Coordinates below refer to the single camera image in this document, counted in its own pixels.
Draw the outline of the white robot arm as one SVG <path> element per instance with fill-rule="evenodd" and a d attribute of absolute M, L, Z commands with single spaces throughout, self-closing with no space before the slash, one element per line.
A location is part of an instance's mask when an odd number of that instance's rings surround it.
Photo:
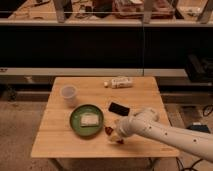
<path fill-rule="evenodd" d="M 165 143 L 213 163 L 213 134 L 161 124 L 153 108 L 116 120 L 109 140 L 116 142 L 133 135 Z"/>

